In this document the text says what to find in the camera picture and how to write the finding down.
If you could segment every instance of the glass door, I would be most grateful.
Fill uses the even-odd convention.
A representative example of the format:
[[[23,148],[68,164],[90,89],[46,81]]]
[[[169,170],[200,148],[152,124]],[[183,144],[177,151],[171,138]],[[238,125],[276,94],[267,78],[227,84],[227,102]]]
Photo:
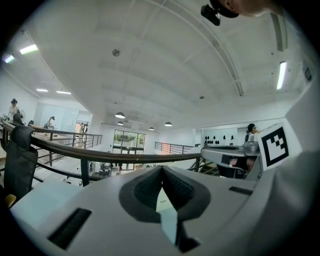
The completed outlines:
[[[135,155],[136,151],[135,150],[129,150],[130,155]],[[128,163],[128,171],[134,170],[135,169],[135,164],[134,163]]]
[[[122,149],[121,154],[130,154],[130,155],[135,155],[136,151],[135,150],[125,150]],[[122,165],[122,169],[126,171],[132,171],[135,169],[135,164],[134,163],[124,163]]]

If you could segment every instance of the chair backrest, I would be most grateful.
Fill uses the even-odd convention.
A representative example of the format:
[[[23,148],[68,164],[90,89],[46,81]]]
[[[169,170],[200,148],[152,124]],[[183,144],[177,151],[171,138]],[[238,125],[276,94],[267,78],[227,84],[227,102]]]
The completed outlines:
[[[16,126],[6,147],[4,189],[19,200],[31,191],[38,161],[38,151],[31,147],[31,134],[35,130],[28,126]]]

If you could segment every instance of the white ceiling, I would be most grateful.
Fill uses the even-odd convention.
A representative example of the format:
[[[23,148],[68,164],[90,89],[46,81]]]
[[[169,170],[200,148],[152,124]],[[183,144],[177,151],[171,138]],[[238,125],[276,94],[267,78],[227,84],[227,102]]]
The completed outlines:
[[[33,40],[39,51],[7,66],[31,90],[66,88],[104,123],[115,125],[114,115],[122,111],[127,121],[143,124],[141,130],[159,130],[177,115],[217,107],[241,94],[300,90],[300,49],[289,27],[281,30],[288,40],[281,52],[270,14],[221,17],[216,27],[200,15],[207,3],[49,1],[8,49],[17,51]],[[112,55],[114,49],[120,56]],[[290,72],[276,91],[281,61]]]

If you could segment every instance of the black camera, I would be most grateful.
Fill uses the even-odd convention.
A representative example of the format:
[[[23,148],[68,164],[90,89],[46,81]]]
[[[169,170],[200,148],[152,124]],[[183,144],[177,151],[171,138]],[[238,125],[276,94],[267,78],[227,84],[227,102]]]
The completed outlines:
[[[218,11],[211,8],[208,4],[201,7],[201,15],[216,26],[220,26],[220,15]]]

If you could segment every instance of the yellow object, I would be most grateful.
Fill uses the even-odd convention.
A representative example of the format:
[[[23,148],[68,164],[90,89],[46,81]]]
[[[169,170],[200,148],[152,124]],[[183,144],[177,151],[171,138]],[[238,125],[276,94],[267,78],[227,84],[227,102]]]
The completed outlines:
[[[5,204],[8,208],[11,208],[11,206],[14,204],[14,202],[16,201],[17,197],[13,194],[9,194],[6,198],[5,198]]]

